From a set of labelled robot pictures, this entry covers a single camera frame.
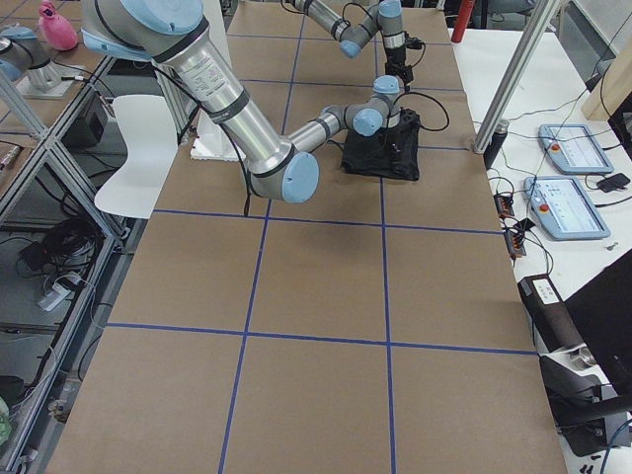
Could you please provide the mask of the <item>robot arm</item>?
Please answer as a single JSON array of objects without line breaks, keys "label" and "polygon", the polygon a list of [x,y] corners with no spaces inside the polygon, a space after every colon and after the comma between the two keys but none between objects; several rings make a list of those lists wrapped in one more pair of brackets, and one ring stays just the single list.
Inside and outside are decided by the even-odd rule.
[{"label": "robot arm", "polygon": [[[407,63],[408,49],[425,49],[418,38],[411,37],[403,24],[403,7],[400,1],[377,1],[368,7],[349,2],[341,14],[329,7],[324,1],[281,1],[280,5],[290,13],[300,14],[311,19],[333,40],[337,41],[343,54],[355,58],[376,35],[381,35],[386,62],[385,74],[396,76],[410,91],[414,81],[414,64]],[[360,7],[364,12],[361,21],[353,25],[345,16],[349,6]]]},{"label": "robot arm", "polygon": [[327,107],[289,136],[274,130],[234,75],[210,38],[210,22],[199,1],[85,1],[82,34],[85,45],[100,54],[171,68],[184,90],[244,152],[244,178],[253,192],[301,203],[312,197],[319,181],[313,150],[345,129],[371,137],[394,126],[399,117],[396,96],[412,78],[400,2],[371,5],[356,26],[323,1],[293,5],[329,31],[347,57],[357,56],[381,34],[387,63],[366,103]]}]

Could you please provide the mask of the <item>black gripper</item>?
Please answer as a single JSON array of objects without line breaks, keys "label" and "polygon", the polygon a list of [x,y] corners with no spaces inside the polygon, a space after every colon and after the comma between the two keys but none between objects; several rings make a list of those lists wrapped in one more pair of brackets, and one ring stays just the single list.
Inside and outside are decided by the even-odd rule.
[{"label": "black gripper", "polygon": [[419,114],[414,110],[401,108],[399,126],[401,131],[418,131],[420,129]]},{"label": "black gripper", "polygon": [[413,66],[407,63],[405,46],[385,48],[385,74],[397,76],[403,83],[404,90],[410,91],[410,84],[414,80]]}]

